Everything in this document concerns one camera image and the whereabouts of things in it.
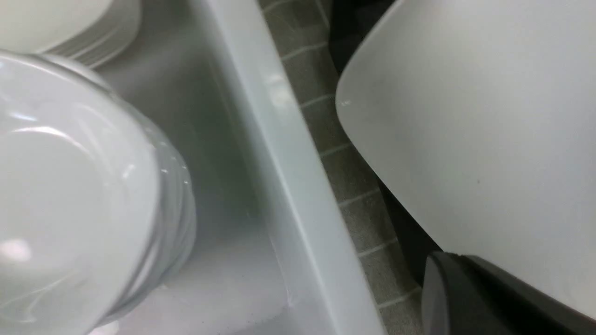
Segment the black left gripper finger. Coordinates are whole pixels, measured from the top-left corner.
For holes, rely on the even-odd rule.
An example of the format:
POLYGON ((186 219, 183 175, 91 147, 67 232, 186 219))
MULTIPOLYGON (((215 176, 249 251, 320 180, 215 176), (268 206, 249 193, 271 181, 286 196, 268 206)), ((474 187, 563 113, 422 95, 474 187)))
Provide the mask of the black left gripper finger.
POLYGON ((426 335, 593 335, 595 320, 477 256, 428 255, 426 335))

